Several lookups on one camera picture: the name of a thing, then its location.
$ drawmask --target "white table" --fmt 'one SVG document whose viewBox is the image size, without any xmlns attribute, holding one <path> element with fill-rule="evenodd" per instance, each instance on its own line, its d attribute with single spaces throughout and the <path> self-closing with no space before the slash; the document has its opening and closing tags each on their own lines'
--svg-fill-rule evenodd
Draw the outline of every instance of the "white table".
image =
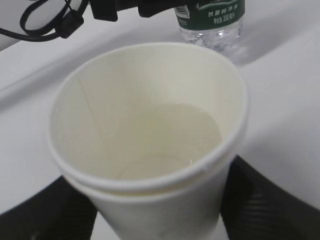
<svg viewBox="0 0 320 240">
<path fill-rule="evenodd" d="M 247 0 L 243 38 L 231 59 L 251 95 L 240 155 L 303 201 L 320 209 L 320 1 Z M 144 42 L 181 42 L 172 10 L 141 18 L 137 9 L 103 22 L 85 13 L 69 39 L 19 42 L 0 52 L 0 214 L 59 175 L 45 125 L 63 78 L 108 50 Z M 226 239 L 223 227 L 217 239 Z M 98 217 L 93 240 L 117 237 Z"/>
</svg>

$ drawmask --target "black cable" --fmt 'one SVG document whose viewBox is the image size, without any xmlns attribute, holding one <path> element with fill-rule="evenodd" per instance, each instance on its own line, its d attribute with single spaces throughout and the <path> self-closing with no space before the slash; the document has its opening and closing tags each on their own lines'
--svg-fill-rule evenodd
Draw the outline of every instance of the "black cable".
<svg viewBox="0 0 320 240">
<path fill-rule="evenodd" d="M 66 12 L 68 9 L 71 9 L 70 2 L 71 0 L 65 0 L 66 4 L 63 7 L 63 9 L 55 16 L 49 23 L 47 23 L 45 26 L 39 28 L 39 29 L 34 29 L 34 30 L 29 30 L 26 29 L 26 23 L 29 18 L 29 16 L 40 6 L 42 6 L 44 3 L 46 3 L 48 0 L 38 0 L 35 3 L 31 4 L 22 14 L 21 19 L 20 19 L 20 26 L 24 30 L 24 32 L 27 35 L 24 34 L 19 34 L 16 32 L 12 32 L 3 28 L 0 28 L 0 34 L 8 36 L 10 38 L 18 39 L 18 40 L 23 40 L 23 41 L 28 41 L 28 42 L 47 42 L 53 39 L 56 39 L 60 37 L 60 35 L 57 32 L 45 35 L 58 27 L 58 25 L 62 22 Z M 87 8 L 87 5 L 89 4 L 89 0 L 82 0 L 81 4 L 77 10 L 77 13 L 82 16 Z"/>
</svg>

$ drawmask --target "white paper cup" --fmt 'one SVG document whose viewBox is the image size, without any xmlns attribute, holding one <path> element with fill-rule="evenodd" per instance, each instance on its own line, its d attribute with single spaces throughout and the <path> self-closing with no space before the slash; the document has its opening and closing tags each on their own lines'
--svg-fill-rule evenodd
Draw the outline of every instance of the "white paper cup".
<svg viewBox="0 0 320 240">
<path fill-rule="evenodd" d="M 105 139 L 128 116 L 168 103 L 209 113 L 222 143 L 167 175 L 104 177 L 119 168 L 105 158 Z M 247 117 L 245 83 L 225 57 L 189 44 L 141 44 L 98 56 L 67 78 L 51 112 L 48 142 L 65 178 L 91 199 L 122 240 L 207 240 Z"/>
</svg>

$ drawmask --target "cup rim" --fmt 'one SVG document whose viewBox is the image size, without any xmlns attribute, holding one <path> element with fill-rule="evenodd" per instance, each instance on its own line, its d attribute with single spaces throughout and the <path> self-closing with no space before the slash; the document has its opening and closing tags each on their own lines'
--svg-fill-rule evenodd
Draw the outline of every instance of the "cup rim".
<svg viewBox="0 0 320 240">
<path fill-rule="evenodd" d="M 91 65 L 92 63 L 103 59 L 104 57 L 111 55 L 116 52 L 122 52 L 129 49 L 143 48 L 143 47 L 165 47 L 165 46 L 177 46 L 183 48 L 193 48 L 198 51 L 203 51 L 206 53 L 210 53 L 215 56 L 219 61 L 224 62 L 225 65 L 230 67 L 230 71 L 234 71 L 237 75 L 237 79 L 242 83 L 242 94 L 243 94 L 243 106 L 240 113 L 240 116 L 234 126 L 234 131 L 214 150 L 209 152 L 207 155 L 199 159 L 195 162 L 192 167 L 183 168 L 181 170 L 148 179 L 139 179 L 139 180 L 119 180 L 119 179 L 109 179 L 99 176 L 94 176 L 92 174 L 86 173 L 71 164 L 67 163 L 63 160 L 63 157 L 57 151 L 52 134 L 52 126 L 53 126 L 53 114 L 57 106 L 58 99 L 63 92 L 67 83 L 69 83 L 73 77 L 78 74 L 82 69 Z M 60 168 L 63 173 L 66 173 L 70 177 L 74 178 L 77 182 L 83 184 L 84 186 L 88 186 L 91 188 L 110 191 L 113 193 L 137 193 L 137 192 L 147 192 L 147 191 L 155 191 L 159 189 L 166 188 L 172 185 L 181 184 L 189 179 L 196 178 L 197 176 L 205 173 L 208 169 L 211 169 L 217 163 L 217 160 L 220 156 L 223 156 L 227 153 L 230 147 L 237 140 L 238 136 L 242 133 L 242 130 L 246 127 L 247 118 L 249 114 L 249 95 L 246 83 L 242 78 L 240 71 L 236 68 L 232 62 L 227 59 L 225 56 L 211 50 L 208 48 L 191 45 L 187 43 L 179 43 L 179 42 L 152 42 L 152 43 L 141 43 L 135 45 L 129 45 L 120 47 L 108 52 L 105 52 L 101 55 L 98 55 L 89 61 L 83 63 L 77 69 L 73 70 L 66 79 L 64 80 L 62 86 L 57 92 L 57 95 L 54 100 L 54 104 L 51 108 L 49 114 L 49 120 L 46 128 L 46 138 L 48 142 L 49 151 L 53 156 L 54 161 Z"/>
</svg>

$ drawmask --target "black device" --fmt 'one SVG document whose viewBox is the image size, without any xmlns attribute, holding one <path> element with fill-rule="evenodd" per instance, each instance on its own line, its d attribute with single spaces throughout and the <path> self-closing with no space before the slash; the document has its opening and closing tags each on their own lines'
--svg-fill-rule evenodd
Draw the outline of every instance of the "black device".
<svg viewBox="0 0 320 240">
<path fill-rule="evenodd" d="M 320 211 L 273 184 L 240 157 L 231 164 L 220 213 L 229 240 L 320 239 Z M 87 197 L 60 177 L 0 215 L 0 239 L 90 240 L 96 214 Z"/>
<path fill-rule="evenodd" d="M 26 29 L 29 16 L 48 0 L 32 1 L 33 3 L 20 18 L 20 27 L 25 34 L 18 34 L 3 28 L 0 28 L 0 34 L 29 42 L 46 42 L 59 37 L 66 39 L 84 23 L 82 16 L 88 5 L 95 19 L 115 22 L 118 20 L 117 12 L 125 9 L 138 7 L 139 15 L 149 18 L 187 3 L 197 3 L 197 0 L 81 0 L 79 8 L 75 10 L 70 6 L 72 0 L 61 0 L 65 1 L 64 7 L 49 23 L 39 29 Z"/>
</svg>

